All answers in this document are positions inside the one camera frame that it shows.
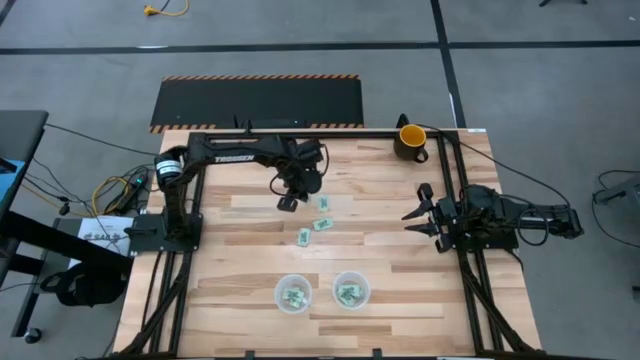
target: black mat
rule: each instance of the black mat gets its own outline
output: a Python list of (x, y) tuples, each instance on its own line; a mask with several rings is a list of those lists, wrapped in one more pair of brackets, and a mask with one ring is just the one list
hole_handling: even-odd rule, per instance
[(150, 131), (362, 127), (358, 75), (169, 76)]

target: wooden table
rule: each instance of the wooden table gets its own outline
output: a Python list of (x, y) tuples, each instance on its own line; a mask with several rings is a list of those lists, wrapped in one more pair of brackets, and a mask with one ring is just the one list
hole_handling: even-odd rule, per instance
[[(186, 144), (188, 134), (168, 131), (162, 150)], [(486, 133), (462, 130), (460, 137), (491, 153)], [(323, 142), (331, 164), (319, 194), (330, 198), (328, 214), (317, 210), (313, 199), (319, 194), (295, 213), (278, 211), (278, 197), (268, 187), (274, 169), (253, 163), (207, 168), (205, 225), (193, 259), (179, 356), (244, 356), (246, 350), (256, 356), (371, 356), (373, 348), (384, 355), (473, 355), (456, 254), (438, 254), (435, 238), (403, 230), (425, 219), (400, 220), (418, 206), (420, 183), (431, 183), (436, 199), (445, 195), (435, 142), (427, 140), (431, 157), (424, 164), (399, 161), (391, 140)], [(448, 153), (457, 179), (453, 152)], [(465, 148), (463, 153), (469, 182), (500, 191), (495, 165)], [(162, 203), (162, 195), (153, 193), (150, 211), (161, 211)], [(296, 246), (298, 230), (325, 216), (333, 218), (334, 227), (313, 232), (307, 248)], [(498, 308), (539, 348), (519, 264), (504, 251), (485, 254)], [(135, 260), (116, 351), (140, 329), (155, 258), (150, 253)], [(360, 311), (342, 309), (331, 295), (333, 279), (347, 270), (362, 272), (372, 287), (369, 304)], [(282, 313), (274, 303), (277, 281), (292, 273), (313, 286), (313, 304), (301, 315)], [(161, 277), (159, 271), (150, 309)], [(486, 314), (477, 306), (490, 348)], [(170, 309), (160, 350), (168, 346), (172, 316)]]

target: yellow cable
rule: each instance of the yellow cable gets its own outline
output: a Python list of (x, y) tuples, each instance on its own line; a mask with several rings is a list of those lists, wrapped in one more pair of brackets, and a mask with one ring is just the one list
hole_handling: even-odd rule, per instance
[(122, 198), (120, 198), (120, 200), (118, 200), (118, 202), (116, 202), (115, 204), (111, 205), (108, 209), (106, 209), (104, 213), (98, 212), (98, 206), (96, 205), (97, 200), (98, 200), (97, 195), (105, 185), (107, 185), (107, 184), (109, 184), (109, 183), (111, 183), (113, 181), (119, 181), (124, 185), (124, 195), (122, 197), (126, 197), (129, 194), (130, 185), (129, 185), (129, 182), (126, 181), (125, 179), (123, 179), (121, 177), (112, 176), (112, 177), (108, 178), (107, 180), (103, 181), (102, 184), (98, 185), (98, 187), (96, 187), (96, 189), (93, 190), (93, 195), (91, 196), (91, 207), (93, 208), (93, 213), (96, 214), (96, 216), (108, 214), (111, 211), (113, 211), (116, 207), (118, 207), (118, 205), (120, 204), (120, 200)]
[(145, 5), (144, 6), (144, 14), (147, 16), (151, 16), (151, 15), (165, 15), (165, 16), (180, 16), (180, 15), (184, 15), (187, 10), (189, 10), (189, 0), (185, 0), (185, 4), (184, 4), (184, 9), (182, 9), (182, 11), (179, 11), (177, 13), (170, 13), (170, 12), (166, 12), (166, 11), (160, 11), (156, 8), (154, 8), (151, 5)]
[[(44, 197), (44, 196), (42, 196), (42, 195), (38, 194), (35, 190), (33, 190), (33, 189), (31, 189), (31, 188), (27, 187), (26, 185), (22, 185), (22, 184), (21, 184), (20, 186), (22, 186), (25, 190), (27, 190), (27, 191), (31, 192), (33, 195), (35, 195), (35, 196), (39, 197), (42, 201), (44, 201), (44, 202), (46, 202), (47, 204), (49, 204), (49, 205), (51, 205), (51, 206), (55, 207), (56, 209), (59, 209), (59, 208), (60, 208), (56, 203), (54, 203), (53, 201), (51, 201), (51, 200), (47, 199), (46, 197)], [(80, 214), (80, 213), (77, 213), (77, 212), (75, 212), (75, 211), (71, 211), (71, 210), (69, 210), (69, 212), (70, 212), (70, 213), (72, 213), (73, 215), (76, 215), (76, 216), (82, 216), (82, 217), (89, 216), (89, 217), (91, 217), (91, 215), (90, 215), (90, 214)]]

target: plastic cup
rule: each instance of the plastic cup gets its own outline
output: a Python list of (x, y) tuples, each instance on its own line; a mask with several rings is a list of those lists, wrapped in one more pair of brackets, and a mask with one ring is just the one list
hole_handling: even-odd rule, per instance
[[(299, 288), (304, 293), (304, 300), (306, 301), (303, 301), (299, 308), (291, 305), (289, 300), (283, 298), (285, 289), (294, 287)], [(311, 283), (304, 276), (298, 274), (287, 275), (280, 279), (273, 292), (276, 305), (287, 314), (301, 314), (305, 312), (309, 306), (311, 306), (312, 295), (313, 289), (311, 288)]]
[[(362, 291), (362, 295), (356, 299), (356, 302), (353, 306), (347, 306), (339, 299), (338, 290), (341, 285), (358, 285), (360, 286), (360, 291)], [(346, 271), (340, 273), (336, 276), (335, 280), (333, 280), (333, 299), (338, 303), (338, 305), (342, 306), (347, 310), (358, 310), (362, 309), (368, 302), (369, 297), (371, 296), (371, 286), (369, 286), (369, 281), (364, 277), (361, 273), (357, 271)]]

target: mug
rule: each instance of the mug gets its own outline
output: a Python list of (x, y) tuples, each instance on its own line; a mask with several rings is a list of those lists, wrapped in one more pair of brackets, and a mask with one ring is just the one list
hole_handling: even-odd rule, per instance
[(424, 148), (426, 142), (427, 133), (420, 126), (405, 125), (393, 140), (393, 151), (402, 160), (413, 160), (421, 164), (429, 159)]

